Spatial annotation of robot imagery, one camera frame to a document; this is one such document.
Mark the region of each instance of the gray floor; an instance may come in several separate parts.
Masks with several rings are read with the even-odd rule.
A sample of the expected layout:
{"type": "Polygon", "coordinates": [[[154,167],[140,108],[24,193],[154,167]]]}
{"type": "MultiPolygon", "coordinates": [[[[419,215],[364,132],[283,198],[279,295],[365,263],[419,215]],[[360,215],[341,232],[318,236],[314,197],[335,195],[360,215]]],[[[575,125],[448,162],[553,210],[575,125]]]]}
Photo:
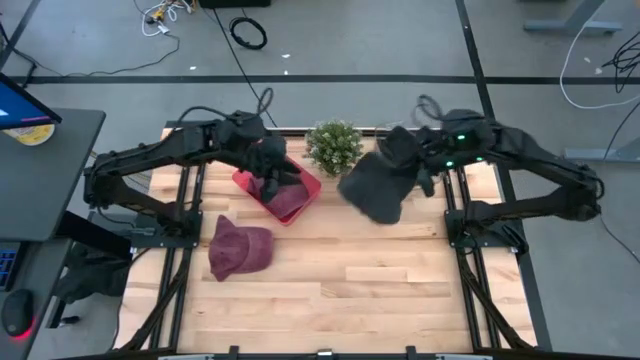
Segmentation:
{"type": "MultiPolygon", "coordinates": [[[[155,1],[138,0],[141,6],[155,1]]],[[[467,7],[487,76],[558,76],[571,38],[522,31],[527,18],[563,17],[576,1],[559,3],[469,0],[467,7]]],[[[11,33],[28,2],[0,0],[3,24],[11,33]]],[[[247,9],[269,33],[261,52],[238,49],[252,75],[418,74],[473,75],[453,1],[274,0],[266,9],[247,9]]],[[[221,10],[223,22],[239,10],[221,10]]],[[[597,19],[621,21],[613,37],[586,37],[576,44],[568,76],[593,77],[624,41],[640,30],[633,0],[608,1],[597,19]]],[[[202,12],[179,13],[172,33],[180,51],[157,66],[122,75],[239,75],[218,25],[202,12]]],[[[114,70],[153,59],[175,46],[172,39],[146,38],[130,1],[43,0],[18,48],[61,73],[114,70]]],[[[12,55],[3,72],[23,75],[28,65],[12,55]]],[[[600,76],[612,76],[604,68],[600,76]]],[[[52,75],[39,70],[36,75],[52,75]]],[[[375,126],[409,118],[415,98],[426,93],[448,109],[480,110],[475,85],[409,83],[276,83],[271,108],[280,126],[310,126],[332,117],[375,126]]],[[[191,105],[251,110],[255,98],[245,84],[61,84],[32,85],[30,92],[51,107],[102,109],[107,121],[95,150],[105,152],[155,141],[165,122],[191,105]]],[[[615,94],[613,86],[568,86],[575,101],[598,105],[635,96],[640,87],[615,94]]],[[[499,121],[521,127],[541,145],[604,147],[631,105],[596,111],[571,107],[557,85],[492,85],[499,121]]],[[[640,135],[639,114],[616,145],[640,135]]],[[[190,119],[207,119],[196,113],[190,119]]],[[[630,247],[640,251],[640,181],[636,166],[594,166],[607,184],[604,218],[630,247]]],[[[519,197],[553,187],[526,173],[514,173],[519,197]]],[[[86,214],[79,193],[71,209],[86,214]]],[[[640,265],[603,230],[600,220],[568,223],[558,219],[525,222],[542,304],[555,350],[640,356],[640,265]]],[[[45,330],[32,359],[104,351],[115,327],[117,299],[94,296],[69,313],[83,322],[45,330]]]]}

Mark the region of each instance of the wooden table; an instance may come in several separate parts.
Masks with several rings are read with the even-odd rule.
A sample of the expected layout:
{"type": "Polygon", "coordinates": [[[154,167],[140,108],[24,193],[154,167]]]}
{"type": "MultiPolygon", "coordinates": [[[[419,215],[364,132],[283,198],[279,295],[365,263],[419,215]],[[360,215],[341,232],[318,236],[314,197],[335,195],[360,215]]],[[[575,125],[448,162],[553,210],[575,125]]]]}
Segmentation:
{"type": "MultiPolygon", "coordinates": [[[[365,150],[372,144],[365,140],[365,150]]],[[[230,345],[239,345],[242,353],[313,353],[324,348],[404,353],[407,345],[424,353],[471,351],[460,275],[446,240],[442,184],[432,198],[416,188],[403,202],[398,224],[377,225],[342,200],[337,180],[321,175],[302,158],[303,139],[288,139],[287,148],[323,185],[320,196],[289,227],[231,181],[234,168],[219,163],[207,168],[205,220],[192,258],[178,351],[226,353],[230,345]],[[219,215],[238,226],[271,229],[276,239],[273,264],[262,272],[217,282],[209,272],[207,251],[219,215]]],[[[472,198],[501,201],[493,167],[477,164],[466,171],[472,198]]],[[[150,193],[162,201],[174,200],[179,178],[177,166],[155,170],[150,193]]],[[[461,204],[456,183],[454,189],[461,204]]],[[[116,346],[131,338],[155,304],[165,251],[149,251],[131,269],[116,346]]],[[[515,256],[506,248],[485,248],[483,254],[494,302],[534,344],[515,256]]],[[[484,313],[476,307],[488,346],[484,313]]],[[[165,319],[171,314],[169,307],[165,319]]],[[[165,341],[168,324],[165,321],[165,341]]]]}

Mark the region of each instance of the monitor screen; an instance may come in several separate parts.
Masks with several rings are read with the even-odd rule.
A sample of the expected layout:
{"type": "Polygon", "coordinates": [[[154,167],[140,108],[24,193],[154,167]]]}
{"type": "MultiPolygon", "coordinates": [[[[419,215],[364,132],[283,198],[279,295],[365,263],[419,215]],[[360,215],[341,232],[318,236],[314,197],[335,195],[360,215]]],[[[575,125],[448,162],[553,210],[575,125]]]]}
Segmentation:
{"type": "Polygon", "coordinates": [[[0,129],[59,123],[60,117],[0,74],[0,129]]]}

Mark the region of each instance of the red tray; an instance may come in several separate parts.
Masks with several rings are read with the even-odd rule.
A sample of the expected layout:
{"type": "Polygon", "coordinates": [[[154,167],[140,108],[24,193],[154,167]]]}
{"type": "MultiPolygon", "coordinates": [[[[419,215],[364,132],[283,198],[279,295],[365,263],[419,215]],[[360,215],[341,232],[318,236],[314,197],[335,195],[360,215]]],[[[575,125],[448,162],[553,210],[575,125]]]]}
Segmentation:
{"type": "Polygon", "coordinates": [[[233,179],[233,181],[236,184],[238,184],[238,186],[240,186],[242,190],[246,191],[247,194],[249,194],[252,198],[254,198],[260,205],[262,205],[263,208],[265,208],[265,210],[269,211],[269,213],[273,215],[273,217],[275,217],[280,222],[280,224],[284,226],[291,225],[295,221],[295,219],[298,216],[300,216],[302,211],[307,206],[309,206],[309,204],[311,204],[313,200],[315,200],[318,197],[318,195],[320,194],[320,189],[322,188],[322,183],[318,179],[316,179],[313,175],[309,174],[307,170],[305,170],[295,161],[291,160],[288,156],[287,156],[287,160],[289,160],[289,162],[291,162],[298,169],[300,169],[300,180],[302,180],[302,184],[304,184],[304,186],[307,188],[307,192],[309,193],[309,199],[307,199],[304,205],[299,207],[297,210],[293,211],[289,215],[282,218],[278,218],[275,214],[269,211],[269,209],[266,206],[264,206],[264,204],[260,202],[259,199],[257,199],[255,196],[253,196],[251,193],[247,191],[247,189],[249,188],[249,180],[251,180],[251,178],[253,177],[253,175],[250,172],[248,171],[240,172],[238,170],[234,172],[233,175],[231,176],[231,179],[233,179]]]}

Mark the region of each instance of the green plant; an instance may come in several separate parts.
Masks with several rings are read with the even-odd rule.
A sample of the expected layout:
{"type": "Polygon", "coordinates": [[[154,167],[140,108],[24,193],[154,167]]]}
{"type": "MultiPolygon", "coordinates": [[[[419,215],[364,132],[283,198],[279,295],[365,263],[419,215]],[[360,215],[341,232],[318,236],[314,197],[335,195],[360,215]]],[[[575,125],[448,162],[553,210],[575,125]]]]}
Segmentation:
{"type": "Polygon", "coordinates": [[[362,156],[362,134],[353,124],[330,120],[305,136],[307,157],[330,177],[345,174],[362,156]]]}

